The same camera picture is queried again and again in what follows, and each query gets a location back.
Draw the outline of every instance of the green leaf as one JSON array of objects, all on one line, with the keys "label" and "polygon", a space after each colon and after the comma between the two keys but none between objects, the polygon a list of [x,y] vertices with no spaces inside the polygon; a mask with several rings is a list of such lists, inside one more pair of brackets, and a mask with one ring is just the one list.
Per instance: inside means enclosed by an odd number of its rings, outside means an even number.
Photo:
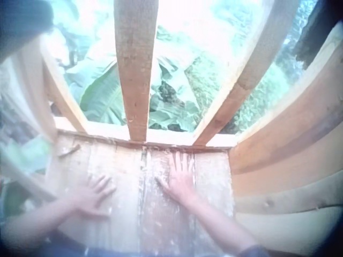
[{"label": "green leaf", "polygon": [[88,120],[124,125],[125,112],[117,65],[91,84],[81,100]]}]

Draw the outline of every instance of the sleeve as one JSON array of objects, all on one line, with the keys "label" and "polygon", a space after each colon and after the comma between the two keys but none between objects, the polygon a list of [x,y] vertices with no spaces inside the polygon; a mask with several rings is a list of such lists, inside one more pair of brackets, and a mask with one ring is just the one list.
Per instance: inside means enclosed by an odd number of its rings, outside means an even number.
[{"label": "sleeve", "polygon": [[254,245],[240,253],[238,257],[270,257],[270,255],[262,246]]}]

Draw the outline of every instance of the wooden post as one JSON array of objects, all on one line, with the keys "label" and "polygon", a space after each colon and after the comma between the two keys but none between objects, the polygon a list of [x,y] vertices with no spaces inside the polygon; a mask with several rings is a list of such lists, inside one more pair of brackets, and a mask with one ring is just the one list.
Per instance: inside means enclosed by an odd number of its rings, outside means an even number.
[{"label": "wooden post", "polygon": [[260,26],[243,59],[229,76],[195,130],[194,145],[206,145],[235,115],[272,64],[292,25],[299,1],[275,0],[265,6]]},{"label": "wooden post", "polygon": [[86,132],[87,118],[71,95],[64,77],[58,70],[56,61],[44,43],[41,44],[41,54],[44,62],[44,80],[49,91],[48,95],[53,97],[59,111],[77,131]]},{"label": "wooden post", "polygon": [[130,139],[146,141],[158,0],[115,0],[119,77]]}]

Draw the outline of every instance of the wooden plank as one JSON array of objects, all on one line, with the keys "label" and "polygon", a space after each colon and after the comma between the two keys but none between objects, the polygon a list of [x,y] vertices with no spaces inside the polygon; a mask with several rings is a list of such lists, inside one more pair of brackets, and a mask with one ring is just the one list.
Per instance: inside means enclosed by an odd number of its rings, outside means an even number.
[{"label": "wooden plank", "polygon": [[[226,152],[195,154],[195,184],[200,196],[228,216],[233,216],[234,199]],[[195,229],[195,256],[223,253],[198,221]]]},{"label": "wooden plank", "polygon": [[77,131],[86,132],[87,118],[71,95],[66,81],[58,70],[56,61],[44,45],[43,38],[41,55],[44,61],[43,75],[49,92],[48,95],[53,96],[54,103],[61,114],[70,121]]},{"label": "wooden plank", "polygon": [[233,175],[233,191],[236,198],[288,191],[342,169],[343,122],[324,138],[290,158],[253,172]]},{"label": "wooden plank", "polygon": [[233,174],[254,171],[311,146],[343,120],[343,25],[282,102],[230,151]]},{"label": "wooden plank", "polygon": [[34,118],[32,121],[27,117],[23,117],[23,120],[26,120],[37,132],[42,133],[45,139],[55,142],[57,131],[45,94],[42,73],[43,61],[39,49],[40,40],[36,38],[24,45],[11,57],[16,78],[12,78],[10,86],[18,87],[17,90],[19,89],[19,91],[15,92],[15,94],[23,95],[30,114]]},{"label": "wooden plank", "polygon": [[342,214],[342,207],[330,207],[283,215],[237,213],[235,217],[266,248],[312,256]]},{"label": "wooden plank", "polygon": [[118,252],[139,252],[141,149],[94,141],[88,172],[111,176],[117,190],[100,208],[108,220],[89,221],[88,245]]},{"label": "wooden plank", "polygon": [[248,214],[285,214],[343,205],[343,170],[320,181],[267,195],[235,198],[235,210]]},{"label": "wooden plank", "polygon": [[114,1],[118,71],[134,141],[146,141],[158,6],[158,0]]},{"label": "wooden plank", "polygon": [[174,132],[166,130],[147,131],[147,141],[138,142],[130,140],[129,130],[126,126],[87,122],[87,133],[76,132],[70,122],[64,117],[55,117],[56,127],[66,134],[84,135],[90,138],[113,141],[118,144],[130,146],[157,146],[161,148],[182,148],[192,150],[222,150],[230,149],[237,144],[236,135],[217,134],[206,146],[192,145],[192,133]]},{"label": "wooden plank", "polygon": [[194,145],[205,145],[232,119],[258,85],[282,46],[292,26],[299,1],[275,0],[268,3],[269,5],[264,6],[262,22],[248,42],[239,65],[233,68],[228,84],[221,88],[218,97],[196,128]]},{"label": "wooden plank", "polygon": [[155,255],[193,256],[190,215],[164,195],[155,181],[155,176],[168,178],[169,154],[153,149],[147,151],[141,211],[141,251]]},{"label": "wooden plank", "polygon": [[[74,137],[72,146],[77,144],[81,145],[78,151],[60,159],[62,163],[64,161],[67,163],[63,164],[64,169],[60,170],[56,177],[50,177],[50,179],[59,181],[60,188],[58,191],[60,197],[66,194],[69,189],[75,188],[79,183],[87,179],[93,139]],[[58,229],[73,240],[89,245],[88,225],[89,220],[85,217],[72,216],[59,226]]]},{"label": "wooden plank", "polygon": [[75,135],[60,135],[57,151],[80,144],[80,149],[63,158],[59,166],[52,162],[46,176],[46,185],[64,195],[67,188],[76,186],[88,174],[112,177],[117,187],[115,194],[100,206],[111,210],[108,220],[94,220],[75,216],[59,229],[72,239],[88,247],[119,252],[139,251],[139,204],[141,189],[141,149],[127,149],[95,139]]}]

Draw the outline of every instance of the wooden board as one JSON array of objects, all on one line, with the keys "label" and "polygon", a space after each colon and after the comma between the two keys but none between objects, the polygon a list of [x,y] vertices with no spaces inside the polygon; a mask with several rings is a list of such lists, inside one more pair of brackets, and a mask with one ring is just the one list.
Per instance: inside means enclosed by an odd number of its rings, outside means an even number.
[{"label": "wooden board", "polygon": [[343,25],[337,24],[303,77],[230,151],[232,173],[297,154],[343,120]]},{"label": "wooden board", "polygon": [[235,115],[272,64],[292,26],[299,1],[269,1],[243,58],[229,75],[195,130],[194,145],[206,145]]},{"label": "wooden board", "polygon": [[233,191],[236,198],[288,191],[314,183],[342,169],[343,123],[290,158],[254,172],[233,175]]},{"label": "wooden board", "polygon": [[[112,210],[109,220],[72,217],[59,228],[87,245],[119,252],[198,256],[219,253],[195,217],[162,192],[155,176],[169,173],[170,151],[124,148],[95,138],[60,134],[56,154],[80,144],[80,149],[53,158],[45,185],[59,196],[92,173],[112,177],[116,193],[100,207]],[[230,171],[226,151],[187,153],[195,160],[196,190],[209,202],[233,213]]]},{"label": "wooden board", "polygon": [[342,214],[342,207],[330,207],[284,215],[237,213],[235,217],[268,249],[310,256]]},{"label": "wooden board", "polygon": [[111,218],[88,226],[90,242],[97,239],[94,246],[119,252],[138,252],[140,162],[141,149],[93,143],[89,173],[111,176],[112,184],[117,188],[101,207],[111,210]]},{"label": "wooden board", "polygon": [[146,141],[158,0],[115,0],[119,77],[130,138]]},{"label": "wooden board", "polygon": [[155,176],[168,179],[169,153],[147,151],[141,216],[141,250],[155,255],[193,256],[191,220],[187,211],[164,195]]},{"label": "wooden board", "polygon": [[11,87],[16,84],[18,92],[23,95],[30,114],[34,120],[22,117],[37,132],[42,133],[44,138],[50,142],[57,139],[54,118],[45,94],[43,80],[43,60],[40,55],[40,39],[36,38],[23,46],[12,57],[15,78],[10,81]]},{"label": "wooden board", "polygon": [[63,75],[60,73],[56,61],[45,46],[43,37],[41,42],[41,55],[44,61],[43,75],[48,95],[54,98],[54,103],[61,114],[70,121],[77,131],[86,132],[87,118],[70,93],[68,85]]},{"label": "wooden board", "polygon": [[[195,185],[197,192],[210,204],[233,216],[234,199],[231,174],[226,152],[195,154]],[[194,248],[195,256],[223,254],[202,225],[196,221]]]},{"label": "wooden board", "polygon": [[116,193],[100,207],[111,209],[108,220],[72,217],[60,230],[89,247],[137,252],[139,249],[139,195],[141,149],[127,149],[87,137],[60,135],[56,152],[80,144],[81,148],[63,158],[55,158],[46,174],[46,185],[63,195],[90,173],[112,177]]},{"label": "wooden board", "polygon": [[298,213],[337,205],[343,205],[343,170],[292,190],[235,198],[235,210],[249,214]]},{"label": "wooden board", "polygon": [[83,135],[90,138],[115,142],[126,147],[136,146],[157,146],[160,148],[181,148],[191,150],[222,150],[230,149],[237,144],[236,135],[215,135],[206,146],[193,146],[192,133],[174,132],[168,130],[147,131],[147,141],[131,141],[127,126],[105,124],[98,122],[87,122],[87,135],[76,132],[70,122],[64,117],[55,117],[57,129],[64,134]]}]

